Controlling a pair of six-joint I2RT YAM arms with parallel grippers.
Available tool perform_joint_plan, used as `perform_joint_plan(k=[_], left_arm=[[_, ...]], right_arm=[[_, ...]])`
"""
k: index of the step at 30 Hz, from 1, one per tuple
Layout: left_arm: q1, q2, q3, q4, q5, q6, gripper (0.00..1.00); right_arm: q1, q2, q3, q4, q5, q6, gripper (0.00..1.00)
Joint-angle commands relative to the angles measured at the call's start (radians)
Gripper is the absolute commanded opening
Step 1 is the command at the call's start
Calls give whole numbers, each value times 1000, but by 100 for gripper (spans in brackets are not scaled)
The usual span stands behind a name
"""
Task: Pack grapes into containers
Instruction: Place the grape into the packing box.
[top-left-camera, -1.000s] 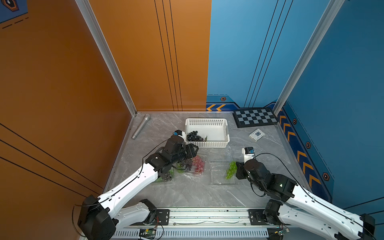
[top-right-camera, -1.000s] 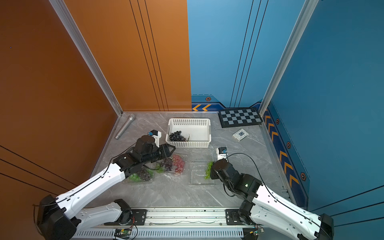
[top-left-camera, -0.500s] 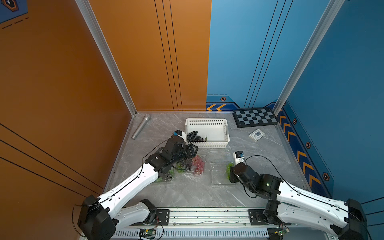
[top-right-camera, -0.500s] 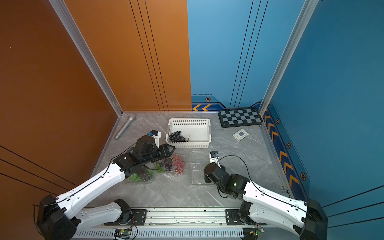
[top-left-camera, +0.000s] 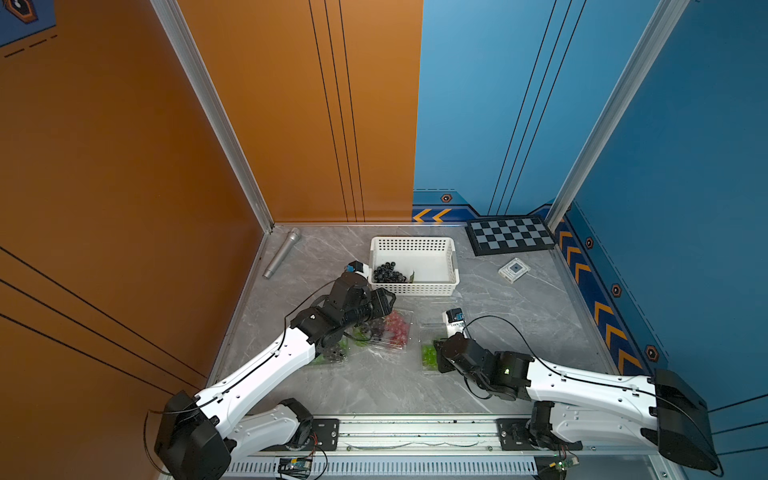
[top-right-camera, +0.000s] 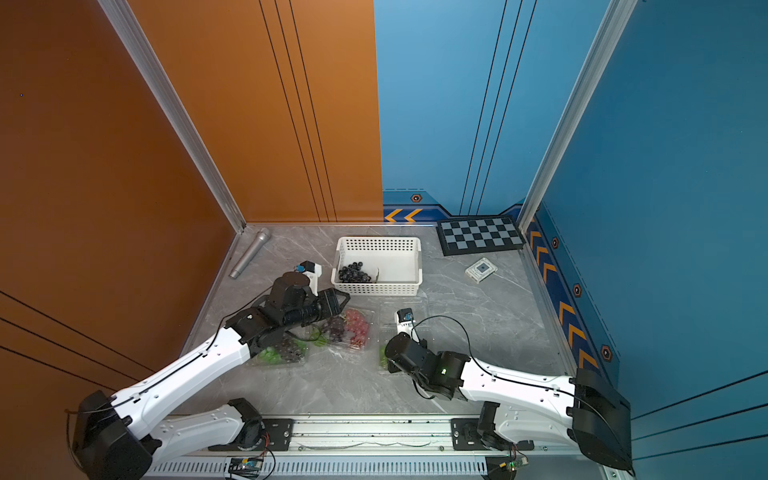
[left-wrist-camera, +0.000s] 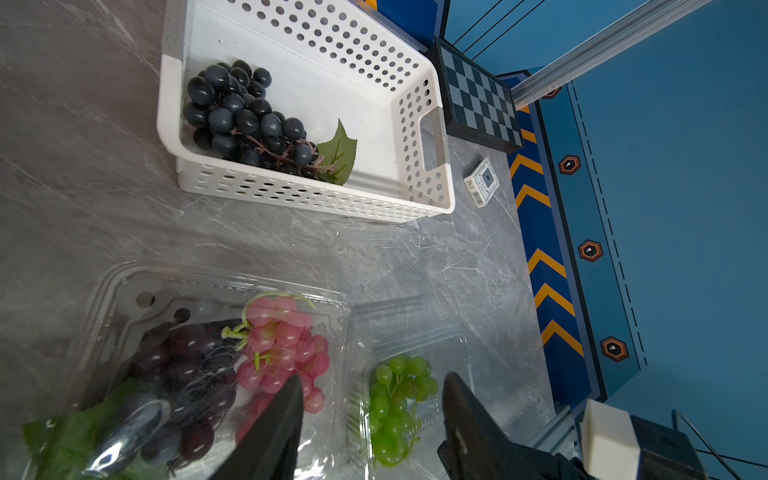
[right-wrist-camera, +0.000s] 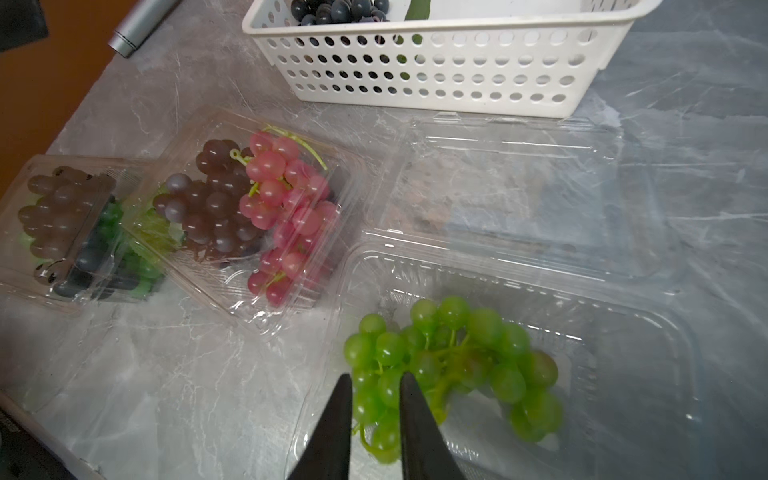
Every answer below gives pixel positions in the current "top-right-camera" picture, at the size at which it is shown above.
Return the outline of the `dark purple grape bunch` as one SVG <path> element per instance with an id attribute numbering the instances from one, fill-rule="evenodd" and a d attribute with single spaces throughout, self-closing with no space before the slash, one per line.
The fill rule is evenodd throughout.
<path id="1" fill-rule="evenodd" d="M 339 344 L 347 341 L 346 319 L 342 316 L 329 319 L 322 330 L 328 334 L 329 343 Z"/>

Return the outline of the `red grape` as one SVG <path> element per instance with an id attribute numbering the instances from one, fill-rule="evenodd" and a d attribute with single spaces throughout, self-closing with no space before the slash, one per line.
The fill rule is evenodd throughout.
<path id="1" fill-rule="evenodd" d="M 349 346 L 353 349 L 364 348 L 368 342 L 371 327 L 366 315 L 359 310 L 350 309 L 345 313 L 344 318 Z"/>

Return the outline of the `clear clamshell container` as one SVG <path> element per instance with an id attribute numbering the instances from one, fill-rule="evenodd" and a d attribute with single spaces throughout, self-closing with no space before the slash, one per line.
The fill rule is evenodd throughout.
<path id="1" fill-rule="evenodd" d="M 257 354 L 253 363 L 260 367 L 294 367 L 307 361 L 310 344 L 293 337 L 284 337 L 275 345 Z"/>
<path id="2" fill-rule="evenodd" d="M 309 342 L 318 347 L 365 350 L 373 345 L 375 317 L 373 310 L 347 308 L 340 315 L 313 324 Z"/>
<path id="3" fill-rule="evenodd" d="M 389 341 L 398 334 L 396 330 L 395 313 L 397 310 L 402 308 L 411 308 L 413 310 L 416 323 L 423 320 L 429 314 L 429 303 L 425 297 L 416 296 L 386 298 L 385 301 L 381 304 L 377 320 L 379 334 L 378 357 L 379 348 L 381 346 L 386 347 Z M 429 342 L 432 341 L 431 333 L 429 332 L 429 328 L 426 326 L 421 327 L 417 334 L 420 337 L 420 340 L 424 339 Z M 387 370 L 383 370 L 379 365 L 377 367 L 377 371 L 382 375 L 388 374 L 389 362 Z"/>

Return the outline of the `green grape leaf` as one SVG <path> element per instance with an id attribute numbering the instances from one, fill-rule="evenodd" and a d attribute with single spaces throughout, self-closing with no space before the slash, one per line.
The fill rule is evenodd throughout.
<path id="1" fill-rule="evenodd" d="M 309 342 L 316 347 L 326 347 L 330 340 L 328 334 L 321 328 L 314 328 L 313 333 L 309 337 Z"/>

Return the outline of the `small black grape bunch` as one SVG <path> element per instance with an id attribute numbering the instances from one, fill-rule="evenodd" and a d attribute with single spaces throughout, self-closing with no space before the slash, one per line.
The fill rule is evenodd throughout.
<path id="1" fill-rule="evenodd" d="M 363 270 L 362 262 L 352 262 L 338 270 L 338 278 L 342 283 L 372 283 L 373 277 Z"/>

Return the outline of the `small green grape bunch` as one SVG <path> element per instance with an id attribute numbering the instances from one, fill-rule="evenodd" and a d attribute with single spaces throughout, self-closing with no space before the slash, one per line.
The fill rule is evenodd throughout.
<path id="1" fill-rule="evenodd" d="M 379 348 L 379 365 L 383 370 L 388 369 L 388 359 L 386 357 L 385 350 L 386 350 L 385 346 L 381 346 Z"/>

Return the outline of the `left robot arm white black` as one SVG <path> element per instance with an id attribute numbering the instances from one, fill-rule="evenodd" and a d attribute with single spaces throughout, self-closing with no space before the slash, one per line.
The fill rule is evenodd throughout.
<path id="1" fill-rule="evenodd" d="M 235 312 L 198 347 L 111 395 L 98 390 L 68 414 L 75 465 L 90 479 L 140 479 L 151 467 L 212 446 L 265 450 L 262 415 L 237 398 L 210 411 L 172 412 L 211 382 L 282 342 L 297 327 L 340 315 L 349 294 L 319 289 L 320 270 L 290 271 Z"/>

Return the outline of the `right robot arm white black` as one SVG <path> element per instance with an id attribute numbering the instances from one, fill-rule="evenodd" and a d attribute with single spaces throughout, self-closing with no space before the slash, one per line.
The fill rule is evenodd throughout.
<path id="1" fill-rule="evenodd" d="M 630 402 L 592 370 L 555 377 L 509 370 L 458 352 L 434 353 L 405 332 L 389 340 L 385 357 L 429 395 L 481 403 L 478 435 L 491 449 L 562 443 L 603 466 L 634 470 Z"/>

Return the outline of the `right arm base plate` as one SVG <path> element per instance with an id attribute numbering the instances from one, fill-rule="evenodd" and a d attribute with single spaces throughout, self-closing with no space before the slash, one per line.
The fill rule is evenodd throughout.
<path id="1" fill-rule="evenodd" d="M 535 444 L 532 441 L 511 442 L 493 432 L 482 431 L 479 419 L 473 417 L 452 418 L 449 421 L 451 429 L 452 448 L 455 451 L 508 451 L 517 452 L 521 447 L 523 452 L 532 451 Z"/>

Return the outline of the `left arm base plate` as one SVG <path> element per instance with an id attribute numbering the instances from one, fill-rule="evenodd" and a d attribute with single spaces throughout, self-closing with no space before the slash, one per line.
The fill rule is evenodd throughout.
<path id="1" fill-rule="evenodd" d="M 294 424 L 295 421 L 290 418 L 249 421 L 232 442 L 210 446 L 208 451 L 262 452 L 269 449 L 273 452 L 285 452 L 289 450 L 291 444 Z"/>

